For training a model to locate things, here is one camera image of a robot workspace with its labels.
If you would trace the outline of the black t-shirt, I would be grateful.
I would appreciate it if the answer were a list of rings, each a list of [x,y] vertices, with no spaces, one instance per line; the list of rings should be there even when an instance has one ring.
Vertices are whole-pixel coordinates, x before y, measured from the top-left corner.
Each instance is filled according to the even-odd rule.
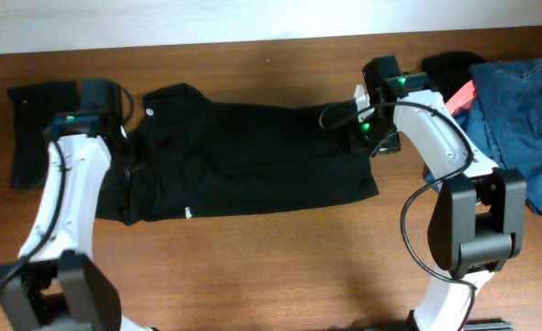
[[[375,197],[367,150],[346,101],[282,108],[168,86],[143,98],[127,169],[107,173],[96,216],[127,225],[297,211]]]

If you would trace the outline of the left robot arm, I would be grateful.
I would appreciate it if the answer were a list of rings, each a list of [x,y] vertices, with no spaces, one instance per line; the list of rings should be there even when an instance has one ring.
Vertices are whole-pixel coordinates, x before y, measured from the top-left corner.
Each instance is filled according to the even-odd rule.
[[[0,307],[12,329],[143,331],[124,315],[116,287],[93,257],[105,175],[130,155],[122,110],[130,97],[113,81],[88,79],[81,107],[50,120],[37,216],[17,260],[0,265]]]

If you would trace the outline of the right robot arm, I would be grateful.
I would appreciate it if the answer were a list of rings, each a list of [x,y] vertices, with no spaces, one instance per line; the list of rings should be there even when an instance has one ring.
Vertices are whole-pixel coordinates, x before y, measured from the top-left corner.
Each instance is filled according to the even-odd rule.
[[[511,330],[502,319],[472,321],[481,288],[523,244],[526,183],[516,169],[502,169],[468,137],[446,108],[425,73],[404,74],[392,55],[372,59],[355,93],[356,121],[372,155],[392,152],[390,141],[404,134],[422,157],[433,180],[404,203],[403,243],[431,277],[418,306],[391,330]],[[427,229],[435,266],[412,248],[407,214],[426,191],[438,198]]]

